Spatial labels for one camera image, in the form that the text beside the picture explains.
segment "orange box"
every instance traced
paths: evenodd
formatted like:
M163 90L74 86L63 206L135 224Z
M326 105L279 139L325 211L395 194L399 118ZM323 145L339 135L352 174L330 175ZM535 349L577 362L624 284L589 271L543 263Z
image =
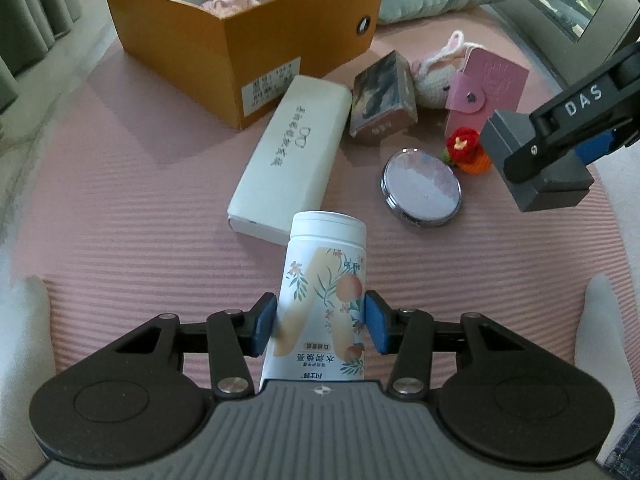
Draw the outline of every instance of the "orange box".
M323 77L366 51L381 0L258 0L227 18L207 0L107 0L124 49L221 120L245 128L297 73Z

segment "pink fabric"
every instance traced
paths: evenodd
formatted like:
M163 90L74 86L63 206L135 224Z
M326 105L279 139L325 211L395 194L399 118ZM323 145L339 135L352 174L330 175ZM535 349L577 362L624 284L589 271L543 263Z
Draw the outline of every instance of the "pink fabric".
M202 8L214 16L226 18L256 5L260 5L258 0L209 0Z
M348 84L383 54L409 61L461 29L470 41L531 68L480 9L384 28L372 49L330 75ZM533 70L520 106L551 97ZM640 330L616 220L599 183L574 209L522 214L500 177L460 174L463 206L448 224L420 229L388 210L380 172L400 148L444 146L446 116L428 110L379 148L343 142L324 208L367 224L367 286L393 307L455 321L478 311L572 361L588 279L605 272L620 299L626 350L640 377ZM223 126L114 44L73 98L42 161L24 211L15 274L43 277L59 369L161 312L204 321L249 308L280 285L284 248L235 234L226 206L268 118L243 132ZM366 348L368 378L386 379L394 358ZM261 361L251 361L254 377ZM207 364L186 371L207 381ZM434 363L434 384L454 370Z

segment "crochet bunny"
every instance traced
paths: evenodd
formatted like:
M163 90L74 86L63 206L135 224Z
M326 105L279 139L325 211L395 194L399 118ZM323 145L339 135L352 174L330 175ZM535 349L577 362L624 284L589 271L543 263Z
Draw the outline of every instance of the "crochet bunny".
M414 78L415 101L424 108L444 108L447 93L456 72L462 69L469 49L480 46L465 42L461 30L456 30L449 42L437 52L427 54L423 60L411 64Z

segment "pink leather wallet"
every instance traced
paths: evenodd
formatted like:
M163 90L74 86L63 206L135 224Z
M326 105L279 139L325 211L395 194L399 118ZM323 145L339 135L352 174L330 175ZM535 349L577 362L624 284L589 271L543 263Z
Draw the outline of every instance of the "pink leather wallet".
M460 126L481 131L495 110L516 111L528 76L529 70L508 59L484 48L471 49L450 85L445 135Z

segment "box label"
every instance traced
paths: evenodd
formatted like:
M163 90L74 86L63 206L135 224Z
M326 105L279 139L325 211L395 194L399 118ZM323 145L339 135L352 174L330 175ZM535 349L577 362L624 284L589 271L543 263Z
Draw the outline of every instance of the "box label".
M300 57L281 65L271 72L242 87L242 110L247 117L269 101L287 91L294 76L300 73Z

